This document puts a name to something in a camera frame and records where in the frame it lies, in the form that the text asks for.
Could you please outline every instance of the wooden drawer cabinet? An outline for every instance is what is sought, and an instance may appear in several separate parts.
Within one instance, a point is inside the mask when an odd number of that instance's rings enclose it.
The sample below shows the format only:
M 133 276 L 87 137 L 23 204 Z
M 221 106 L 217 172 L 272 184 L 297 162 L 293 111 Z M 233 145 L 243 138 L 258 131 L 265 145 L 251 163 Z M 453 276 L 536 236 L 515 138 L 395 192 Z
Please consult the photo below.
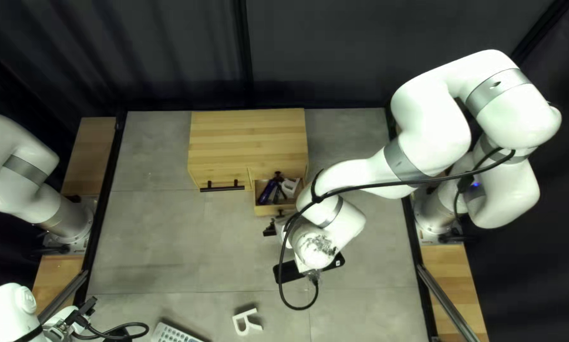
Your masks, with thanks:
M 256 181 L 280 171 L 305 178 L 306 115 L 303 109 L 205 111 L 191 114 L 188 171 L 199 189 L 233 186 L 255 190 Z

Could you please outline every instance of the silver joint band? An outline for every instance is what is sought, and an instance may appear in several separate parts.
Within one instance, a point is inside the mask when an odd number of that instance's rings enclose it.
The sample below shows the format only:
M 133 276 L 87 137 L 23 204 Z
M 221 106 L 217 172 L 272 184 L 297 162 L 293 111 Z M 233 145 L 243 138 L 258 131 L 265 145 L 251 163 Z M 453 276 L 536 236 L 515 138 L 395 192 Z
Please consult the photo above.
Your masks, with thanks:
M 319 227 L 325 228 L 326 226 L 331 224 L 331 222 L 333 222 L 333 220 L 335 220 L 335 217 L 337 217 L 337 215 L 341 211 L 342 206 L 343 206 L 343 198 L 341 196 L 337 196 L 337 204 L 335 205 L 335 208 L 329 214 L 329 216 L 325 219 L 325 221 L 319 224 Z
M 56 213 L 38 225 L 58 236 L 60 243 L 70 244 L 83 237 L 91 229 L 91 223 L 92 217 L 88 216 L 82 205 L 72 203 L 61 195 Z
M 483 134 L 483 136 L 481 136 L 481 138 L 479 139 L 479 144 L 481 144 L 481 148 L 483 149 L 483 152 L 485 152 L 485 154 L 489 153 L 490 151 L 492 151 L 493 149 L 497 148 L 496 146 L 492 146 L 491 144 L 489 144 L 489 141 L 487 140 L 487 135 Z M 498 151 L 496 153 L 494 153 L 491 157 L 489 157 L 489 159 L 493 160 L 493 161 L 498 161 L 500 159 L 503 159 L 507 156 L 508 154 L 506 153 L 502 153 L 501 151 Z M 507 160 L 504 162 L 504 164 L 517 164 L 519 162 L 522 162 L 523 160 L 529 158 L 531 154 L 529 155 L 524 155 L 524 156 L 513 156 L 510 160 Z
M 516 86 L 532 84 L 520 69 L 507 69 L 489 77 L 479 84 L 466 99 L 466 107 L 477 117 L 494 98 Z
M 427 180 L 430 178 L 424 172 L 421 172 L 407 158 L 405 152 L 402 151 L 398 139 L 392 140 L 383 148 L 383 156 L 386 158 L 388 166 L 394 172 L 396 177 L 401 181 L 417 181 Z M 416 184 L 408 184 L 410 187 L 418 187 Z
M 37 186 L 42 186 L 46 178 L 48 178 L 48 175 L 42 170 L 15 155 L 10 155 L 3 166 L 32 181 Z

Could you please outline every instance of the drawer handle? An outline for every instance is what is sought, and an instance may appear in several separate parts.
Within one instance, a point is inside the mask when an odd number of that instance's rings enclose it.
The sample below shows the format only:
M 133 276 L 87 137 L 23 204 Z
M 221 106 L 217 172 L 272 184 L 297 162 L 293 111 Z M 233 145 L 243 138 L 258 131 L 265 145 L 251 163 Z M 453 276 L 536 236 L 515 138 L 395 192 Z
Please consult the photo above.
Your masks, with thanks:
M 216 186 L 212 187 L 212 182 L 208 181 L 207 187 L 201 187 L 200 192 L 212 191 L 230 191 L 230 190 L 244 190 L 244 185 L 238 185 L 238 180 L 234 180 L 234 186 Z

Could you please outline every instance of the dark backdrop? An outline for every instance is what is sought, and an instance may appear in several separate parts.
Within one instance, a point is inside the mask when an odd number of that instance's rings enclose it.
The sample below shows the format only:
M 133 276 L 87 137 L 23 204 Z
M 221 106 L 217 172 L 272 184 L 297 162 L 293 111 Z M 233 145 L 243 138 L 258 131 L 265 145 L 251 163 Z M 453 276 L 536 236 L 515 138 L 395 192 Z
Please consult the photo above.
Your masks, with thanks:
M 33 288 L 41 255 L 40 229 L 11 215 L 0 213 L 0 285 L 9 282 Z
M 552 0 L 248 1 L 258 105 L 379 107 L 484 49 L 512 53 Z
M 569 10 L 521 64 L 560 108 L 560 131 L 529 159 L 540 200 L 511 224 L 467 244 L 493 342 L 569 341 Z

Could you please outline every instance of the drawer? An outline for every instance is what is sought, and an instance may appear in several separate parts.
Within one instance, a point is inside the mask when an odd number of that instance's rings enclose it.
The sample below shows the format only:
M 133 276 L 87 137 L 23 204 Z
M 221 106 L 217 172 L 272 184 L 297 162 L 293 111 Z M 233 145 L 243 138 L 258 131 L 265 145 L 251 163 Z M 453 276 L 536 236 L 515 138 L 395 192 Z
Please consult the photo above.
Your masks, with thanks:
M 255 182 L 255 199 L 259 199 L 261 193 L 267 186 L 269 180 L 256 180 Z M 297 201 L 297 196 L 303 190 L 305 184 L 303 178 L 297 188 L 295 189 L 295 195 L 292 198 L 284 199 L 282 198 L 277 205 L 257 205 L 255 202 L 255 215 L 256 216 L 277 216 L 282 211 L 283 215 L 293 214 L 296 211 L 295 202 Z
M 234 186 L 234 180 L 238 180 L 238 186 L 243 186 L 244 190 L 252 188 L 247 168 L 189 170 L 189 173 L 199 188 L 208 187 L 208 181 L 211 181 L 211 187 Z
M 285 178 L 305 178 L 306 166 L 305 162 L 283 162 L 282 165 L 253 166 L 250 168 L 250 174 L 252 180 L 271 180 L 276 171 L 280 171 Z

